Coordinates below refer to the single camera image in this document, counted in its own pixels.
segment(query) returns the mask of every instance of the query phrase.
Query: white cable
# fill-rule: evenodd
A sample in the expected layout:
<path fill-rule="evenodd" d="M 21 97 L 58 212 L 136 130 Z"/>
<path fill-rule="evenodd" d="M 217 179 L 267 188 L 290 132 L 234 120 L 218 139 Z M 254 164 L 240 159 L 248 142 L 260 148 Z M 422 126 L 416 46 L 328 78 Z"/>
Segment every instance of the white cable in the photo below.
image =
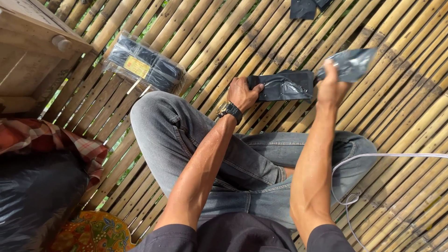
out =
<path fill-rule="evenodd" d="M 351 157 L 351 158 L 349 158 L 349 159 L 347 159 L 347 160 L 344 160 L 344 161 L 342 161 L 341 163 L 339 163 L 338 165 L 336 165 L 336 166 L 333 168 L 332 177 L 333 177 L 333 174 L 334 174 L 334 172 L 336 171 L 336 169 L 338 169 L 341 165 L 343 165 L 343 164 L 345 164 L 345 163 L 348 163 L 348 162 L 350 162 L 351 160 L 354 160 L 354 159 L 363 157 L 363 156 L 408 156 L 408 157 L 416 157 L 416 156 L 418 156 L 418 157 L 440 157 L 440 158 L 448 158 L 448 154 L 438 154 L 438 153 L 400 153 L 400 154 L 395 154 L 395 153 L 367 153 L 367 154 L 359 154 L 359 155 L 353 156 L 353 157 Z M 350 194 L 350 195 L 347 196 L 347 198 L 346 198 L 346 200 L 345 200 L 345 203 L 340 202 L 340 201 L 338 200 L 338 198 L 336 197 L 334 191 L 333 191 L 333 180 L 332 180 L 332 194 L 333 194 L 333 197 L 336 199 L 336 201 L 337 201 L 339 204 L 345 206 L 345 211 L 346 211 L 346 214 L 347 214 L 347 221 L 349 222 L 349 228 L 350 228 L 350 230 L 352 231 L 353 236 L 354 236 L 355 239 L 359 242 L 359 244 L 365 249 L 365 251 L 369 252 L 369 251 L 367 250 L 367 248 L 366 248 L 366 247 L 359 241 L 358 237 L 356 237 L 355 231 L 354 231 L 353 228 L 352 228 L 352 225 L 351 225 L 351 223 L 350 223 L 350 218 L 349 218 L 349 208 L 348 208 L 348 206 L 351 205 L 351 204 L 353 204 L 353 203 L 355 203 L 355 202 L 357 202 L 358 199 L 359 199 L 359 196 L 356 195 L 356 194 L 354 194 L 354 193 L 352 193 L 352 194 Z M 352 197 L 352 196 L 354 196 L 354 200 L 349 201 L 350 197 Z"/>

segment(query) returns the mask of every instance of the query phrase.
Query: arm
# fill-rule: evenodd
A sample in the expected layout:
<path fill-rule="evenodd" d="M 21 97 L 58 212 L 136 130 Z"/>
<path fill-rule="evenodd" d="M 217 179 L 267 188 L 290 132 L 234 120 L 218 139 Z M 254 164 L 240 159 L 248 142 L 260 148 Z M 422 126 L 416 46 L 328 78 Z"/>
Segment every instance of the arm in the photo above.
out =
<path fill-rule="evenodd" d="M 260 84 L 250 91 L 246 78 L 234 78 L 227 97 L 243 113 L 255 103 L 262 89 L 263 85 Z M 169 224 L 183 224 L 197 229 L 199 216 L 236 125 L 234 116 L 224 115 L 204 137 L 174 184 L 155 229 Z"/>
<path fill-rule="evenodd" d="M 290 214 L 305 245 L 314 228 L 335 225 L 330 216 L 332 147 L 337 108 L 349 85 L 337 82 L 332 62 L 325 62 L 325 71 L 327 77 L 319 84 L 316 117 L 291 183 Z"/>

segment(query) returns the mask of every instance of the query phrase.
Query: gray jeans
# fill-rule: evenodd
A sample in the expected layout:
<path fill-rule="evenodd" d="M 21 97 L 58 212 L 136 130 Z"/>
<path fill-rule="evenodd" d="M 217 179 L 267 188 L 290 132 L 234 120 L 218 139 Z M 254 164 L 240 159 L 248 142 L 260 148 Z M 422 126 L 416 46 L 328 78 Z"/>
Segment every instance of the gray jeans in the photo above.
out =
<path fill-rule="evenodd" d="M 165 195 L 214 122 L 184 99 L 156 91 L 143 96 L 131 110 L 131 122 L 145 160 Z M 214 215 L 246 212 L 279 222 L 294 231 L 289 215 L 292 176 L 307 134 L 274 132 L 235 134 L 201 214 L 199 224 Z M 351 132 L 335 135 L 332 163 L 362 153 L 374 153 L 369 140 Z M 333 177 L 335 194 L 342 198 L 366 174 L 375 158 L 364 157 L 338 169 Z"/>

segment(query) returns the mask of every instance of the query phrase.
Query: black t-shirt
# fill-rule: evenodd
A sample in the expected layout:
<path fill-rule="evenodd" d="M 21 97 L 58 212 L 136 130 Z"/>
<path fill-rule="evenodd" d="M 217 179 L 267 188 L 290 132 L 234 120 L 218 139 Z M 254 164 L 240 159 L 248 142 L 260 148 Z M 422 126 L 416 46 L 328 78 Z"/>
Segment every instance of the black t-shirt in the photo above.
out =
<path fill-rule="evenodd" d="M 354 252 L 335 225 L 316 227 L 308 252 Z M 248 213 L 221 214 L 198 228 L 171 224 L 150 233 L 131 252 L 297 252 L 281 224 Z"/>

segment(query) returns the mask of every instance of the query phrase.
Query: label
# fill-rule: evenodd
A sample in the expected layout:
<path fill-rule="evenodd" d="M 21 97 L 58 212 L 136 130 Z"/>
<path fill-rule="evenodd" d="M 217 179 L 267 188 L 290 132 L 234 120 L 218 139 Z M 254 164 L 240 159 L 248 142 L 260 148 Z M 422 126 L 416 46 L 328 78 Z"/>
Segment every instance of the label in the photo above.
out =
<path fill-rule="evenodd" d="M 128 57 L 128 59 L 125 62 L 124 68 L 142 77 L 143 79 L 146 78 L 149 69 L 151 69 L 151 67 L 148 64 L 145 64 L 132 56 Z"/>

